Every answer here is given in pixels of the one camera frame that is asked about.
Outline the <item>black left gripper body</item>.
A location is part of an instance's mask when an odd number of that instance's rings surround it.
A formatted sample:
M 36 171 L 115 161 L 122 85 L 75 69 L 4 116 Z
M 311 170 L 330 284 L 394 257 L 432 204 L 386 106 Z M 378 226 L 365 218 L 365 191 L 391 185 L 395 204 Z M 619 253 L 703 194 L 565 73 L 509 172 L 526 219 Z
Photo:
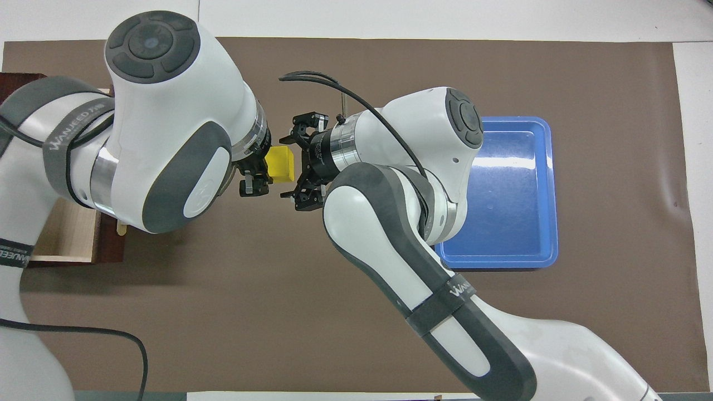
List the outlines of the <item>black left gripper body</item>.
M 271 134 L 257 136 L 247 145 L 238 148 L 235 145 L 234 163 L 237 163 L 240 173 L 267 174 L 268 167 L 265 157 L 271 147 Z

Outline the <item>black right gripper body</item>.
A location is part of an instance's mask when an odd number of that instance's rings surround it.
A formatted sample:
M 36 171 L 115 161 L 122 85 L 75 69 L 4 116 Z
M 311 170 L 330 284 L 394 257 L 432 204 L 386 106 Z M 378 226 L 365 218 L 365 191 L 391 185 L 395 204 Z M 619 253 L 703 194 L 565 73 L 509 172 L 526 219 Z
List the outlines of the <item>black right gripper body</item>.
M 311 185 L 327 185 L 335 178 L 331 152 L 332 129 L 313 132 L 301 155 L 301 176 Z

